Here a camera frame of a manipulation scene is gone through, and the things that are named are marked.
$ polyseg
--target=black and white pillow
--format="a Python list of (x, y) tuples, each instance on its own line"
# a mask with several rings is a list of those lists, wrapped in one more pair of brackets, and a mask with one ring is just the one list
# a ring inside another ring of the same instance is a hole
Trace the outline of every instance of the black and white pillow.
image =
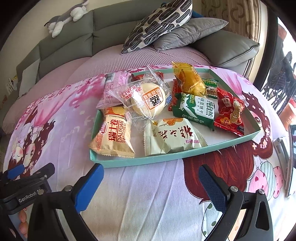
[(182, 26), (192, 14), (192, 0), (175, 0), (162, 5), (144, 18), (126, 39), (121, 53), (144, 48), (159, 36)]

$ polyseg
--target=stuffed toy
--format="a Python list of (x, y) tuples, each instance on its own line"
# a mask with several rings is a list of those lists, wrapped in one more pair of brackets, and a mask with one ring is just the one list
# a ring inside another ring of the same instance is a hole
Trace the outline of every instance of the stuffed toy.
[(48, 28), (52, 37), (54, 38), (58, 36), (66, 23), (71, 22), (72, 20), (73, 22), (76, 22), (81, 19), (82, 16), (87, 13), (85, 6), (88, 2), (89, 0), (83, 0), (83, 3), (73, 6), (64, 14), (51, 18), (44, 26)]

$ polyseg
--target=snack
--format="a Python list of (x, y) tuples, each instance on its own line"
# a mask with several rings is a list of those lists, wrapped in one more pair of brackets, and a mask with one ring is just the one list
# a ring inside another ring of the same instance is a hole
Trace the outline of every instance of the snack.
[(241, 113), (244, 110), (244, 102), (234, 97), (231, 93), (217, 88), (219, 116), (214, 125), (236, 135), (244, 136), (244, 124)]
[(178, 100), (172, 107), (174, 116), (184, 117), (214, 130), (214, 102), (185, 93), (178, 93), (175, 96)]
[(109, 90), (114, 86), (126, 85), (130, 75), (131, 74), (126, 71), (109, 73), (106, 75), (103, 96), (96, 106), (98, 110), (121, 104), (118, 99), (109, 94)]
[(175, 62), (172, 65), (183, 93), (207, 98), (206, 86), (192, 65)]
[(145, 156), (207, 146), (205, 139), (184, 118), (148, 120), (144, 131)]
[(104, 122), (99, 133), (89, 144), (94, 152), (104, 156), (134, 158), (131, 146), (131, 125), (124, 117), (123, 107), (104, 110)]
[(217, 82), (214, 79), (202, 78), (202, 81), (205, 83), (207, 88), (207, 97), (212, 99), (217, 99)]
[(165, 106), (165, 93), (160, 86), (153, 83), (142, 83), (141, 89), (141, 96), (135, 94), (131, 98), (132, 107), (139, 115), (153, 118)]
[(178, 81), (176, 79), (174, 79), (174, 84), (173, 84), (173, 90), (172, 90), (172, 100), (170, 102), (170, 104), (168, 105), (168, 110), (172, 111), (172, 106), (175, 105), (177, 103), (177, 97), (175, 96), (175, 94), (182, 92)]
[[(162, 72), (155, 72), (162, 80), (163, 80), (163, 73)], [(144, 78), (144, 74), (139, 74), (137, 76), (134, 76), (134, 74), (131, 74), (131, 81), (137, 81)]]
[(109, 90), (125, 105), (127, 120), (140, 131), (145, 120), (153, 119), (172, 99), (170, 87), (150, 67), (147, 69), (142, 80)]

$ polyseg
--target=yellow snack package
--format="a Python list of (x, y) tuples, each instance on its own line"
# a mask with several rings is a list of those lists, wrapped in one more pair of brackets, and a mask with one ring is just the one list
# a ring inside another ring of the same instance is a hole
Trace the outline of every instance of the yellow snack package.
[(126, 121), (123, 107), (104, 110), (104, 122), (99, 133), (89, 144), (94, 152), (104, 156), (134, 158), (131, 146), (131, 124)]
[(207, 88), (195, 68), (186, 63), (172, 62), (174, 74), (184, 93), (207, 98)]

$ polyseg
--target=curtain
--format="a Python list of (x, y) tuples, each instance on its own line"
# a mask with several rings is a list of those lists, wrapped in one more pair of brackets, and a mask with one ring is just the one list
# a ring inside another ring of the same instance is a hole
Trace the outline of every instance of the curtain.
[(202, 14), (228, 21), (223, 30), (258, 41), (261, 20), (259, 0), (202, 0)]

